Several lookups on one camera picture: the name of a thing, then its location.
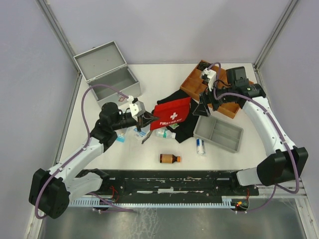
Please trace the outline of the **red first aid kit pouch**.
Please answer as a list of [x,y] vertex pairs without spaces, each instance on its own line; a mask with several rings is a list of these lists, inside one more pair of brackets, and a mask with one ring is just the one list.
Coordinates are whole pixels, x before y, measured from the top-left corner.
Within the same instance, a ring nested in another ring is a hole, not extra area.
[[187,97],[156,105],[153,115],[159,119],[151,123],[150,130],[185,121],[190,112],[190,103],[191,97]]

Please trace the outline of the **green small sachet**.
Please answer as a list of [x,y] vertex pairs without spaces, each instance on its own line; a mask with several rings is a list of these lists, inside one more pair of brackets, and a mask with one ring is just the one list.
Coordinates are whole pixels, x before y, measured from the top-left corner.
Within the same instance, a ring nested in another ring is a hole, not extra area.
[[179,127],[179,124],[174,123],[174,124],[171,124],[169,127],[171,127],[172,129],[176,129],[177,127]]

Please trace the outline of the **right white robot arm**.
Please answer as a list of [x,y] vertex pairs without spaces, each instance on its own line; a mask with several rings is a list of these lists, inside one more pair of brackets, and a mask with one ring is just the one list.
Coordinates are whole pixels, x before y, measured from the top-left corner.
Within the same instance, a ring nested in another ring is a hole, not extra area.
[[274,116],[266,93],[260,84],[251,84],[244,67],[226,70],[227,83],[219,87],[220,70],[214,71],[213,65],[205,67],[200,77],[207,86],[199,94],[199,105],[194,115],[210,116],[222,104],[236,103],[253,123],[264,145],[266,159],[254,168],[239,170],[236,178],[229,181],[229,190],[240,195],[249,185],[278,186],[294,180],[293,194],[299,191],[299,178],[308,159],[304,147],[296,144],[286,135]]

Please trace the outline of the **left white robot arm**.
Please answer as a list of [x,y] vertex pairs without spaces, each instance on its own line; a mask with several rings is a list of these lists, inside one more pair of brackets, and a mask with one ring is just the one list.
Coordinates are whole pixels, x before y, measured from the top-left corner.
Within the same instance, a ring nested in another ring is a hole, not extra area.
[[134,101],[128,112],[120,110],[116,103],[105,103],[87,140],[64,161],[48,170],[38,169],[32,178],[29,202],[39,212],[53,219],[60,217],[69,204],[91,192],[106,194],[110,190],[108,174],[99,169],[79,173],[98,156],[107,151],[117,139],[116,131],[135,126],[138,130],[158,120],[145,110],[144,104]]

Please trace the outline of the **light blue mask packet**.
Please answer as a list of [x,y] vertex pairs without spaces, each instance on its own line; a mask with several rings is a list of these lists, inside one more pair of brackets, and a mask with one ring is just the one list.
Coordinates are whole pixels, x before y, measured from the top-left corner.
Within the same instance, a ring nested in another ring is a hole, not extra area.
[[121,143],[124,143],[125,140],[128,137],[129,129],[128,128],[122,128],[122,129],[116,130],[116,133],[117,133],[117,141],[121,142]]

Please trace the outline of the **black handled scissors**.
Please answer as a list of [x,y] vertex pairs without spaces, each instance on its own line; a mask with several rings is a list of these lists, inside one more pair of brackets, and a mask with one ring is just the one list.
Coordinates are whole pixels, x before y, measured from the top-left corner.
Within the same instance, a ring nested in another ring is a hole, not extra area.
[[145,138],[142,140],[142,144],[144,144],[144,143],[150,138],[152,132],[153,132],[152,130],[149,131],[149,133],[148,133],[148,134],[145,136]]

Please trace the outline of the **blue white gauze packet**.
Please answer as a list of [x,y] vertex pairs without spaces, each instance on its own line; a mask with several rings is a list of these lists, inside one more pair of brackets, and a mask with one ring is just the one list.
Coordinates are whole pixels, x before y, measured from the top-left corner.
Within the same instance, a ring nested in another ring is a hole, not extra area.
[[143,127],[141,128],[140,131],[138,131],[138,129],[134,127],[133,131],[134,131],[134,137],[137,140],[143,140],[146,138],[147,134],[150,132],[150,126]]

